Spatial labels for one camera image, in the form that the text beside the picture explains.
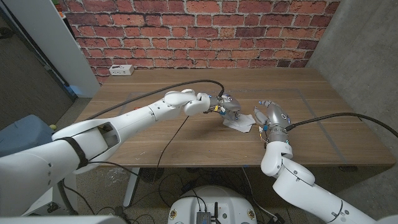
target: white power outlet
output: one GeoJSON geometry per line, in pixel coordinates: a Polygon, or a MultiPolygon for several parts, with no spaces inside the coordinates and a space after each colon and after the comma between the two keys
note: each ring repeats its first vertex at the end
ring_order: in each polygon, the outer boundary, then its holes
{"type": "Polygon", "coordinates": [[[134,67],[132,65],[112,65],[109,71],[111,75],[131,75],[134,67]]]}

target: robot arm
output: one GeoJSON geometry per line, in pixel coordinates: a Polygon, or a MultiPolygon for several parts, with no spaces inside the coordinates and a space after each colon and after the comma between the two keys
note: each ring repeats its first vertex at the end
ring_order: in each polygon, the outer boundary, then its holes
{"type": "Polygon", "coordinates": [[[0,216],[23,214],[68,174],[94,169],[99,164],[88,161],[107,161],[127,139],[156,122],[174,119],[181,110],[191,116],[217,105],[223,98],[171,91],[138,110],[73,124],[57,131],[51,143],[0,158],[0,216]]]}
{"type": "Polygon", "coordinates": [[[316,215],[326,223],[375,223],[365,213],[319,187],[307,168],[290,160],[293,158],[292,147],[285,130],[290,124],[289,116],[271,101],[261,101],[260,104],[267,106],[268,116],[255,108],[256,121],[265,127],[264,130],[269,130],[269,143],[261,161],[261,170],[265,175],[277,179],[272,186],[276,193],[288,203],[316,215]]]}

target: black strap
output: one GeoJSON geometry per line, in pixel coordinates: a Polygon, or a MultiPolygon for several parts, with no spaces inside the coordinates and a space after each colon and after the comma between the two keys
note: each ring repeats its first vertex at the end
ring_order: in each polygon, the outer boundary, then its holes
{"type": "Polygon", "coordinates": [[[80,159],[80,163],[79,163],[79,166],[77,167],[77,169],[80,169],[80,168],[88,165],[88,159],[86,158],[86,154],[81,149],[81,147],[79,146],[79,143],[77,143],[75,139],[73,139],[72,137],[64,137],[64,138],[56,139],[56,141],[58,141],[58,140],[67,141],[69,143],[69,145],[71,145],[71,147],[75,150],[77,156],[80,159]]]}

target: gray wall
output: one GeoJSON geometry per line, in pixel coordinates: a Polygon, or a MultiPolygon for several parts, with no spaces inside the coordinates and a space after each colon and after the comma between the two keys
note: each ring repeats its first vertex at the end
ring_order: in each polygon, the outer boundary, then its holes
{"type": "MultiPolygon", "coordinates": [[[[316,68],[355,112],[398,130],[398,1],[342,1],[307,67],[316,68]]],[[[382,127],[367,124],[398,158],[398,139],[382,127]]],[[[363,170],[351,178],[373,171],[363,170]]],[[[314,172],[327,183],[330,173],[314,172]]],[[[351,186],[348,179],[337,178],[328,190],[348,184],[337,195],[375,219],[398,214],[397,165],[351,186]]]]}

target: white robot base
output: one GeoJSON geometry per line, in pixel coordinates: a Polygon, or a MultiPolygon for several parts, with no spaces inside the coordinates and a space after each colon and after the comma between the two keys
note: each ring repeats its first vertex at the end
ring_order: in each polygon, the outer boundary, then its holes
{"type": "Polygon", "coordinates": [[[197,187],[183,194],[173,203],[168,217],[168,224],[210,224],[212,222],[256,224],[257,218],[252,205],[244,197],[231,189],[217,185],[197,187]]]}

